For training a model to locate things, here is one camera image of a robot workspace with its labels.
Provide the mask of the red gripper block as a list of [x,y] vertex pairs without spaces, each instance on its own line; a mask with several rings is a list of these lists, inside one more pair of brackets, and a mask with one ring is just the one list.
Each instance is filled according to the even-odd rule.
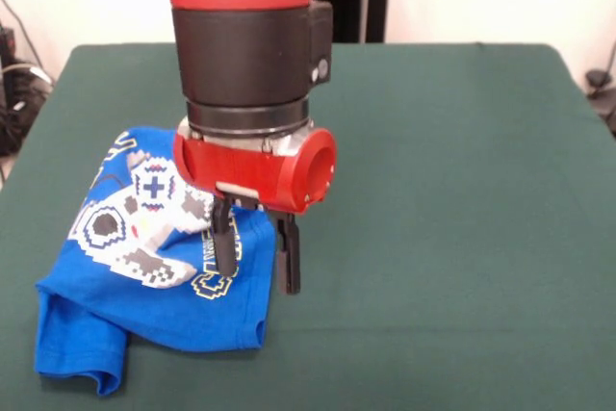
[[211,220],[218,273],[233,275],[237,268],[231,202],[224,196],[251,201],[274,211],[277,285],[282,294],[297,295],[301,276],[295,214],[322,202],[330,191],[337,161],[333,134],[308,122],[283,135],[225,139],[199,136],[183,118],[173,156],[188,184],[217,195]]

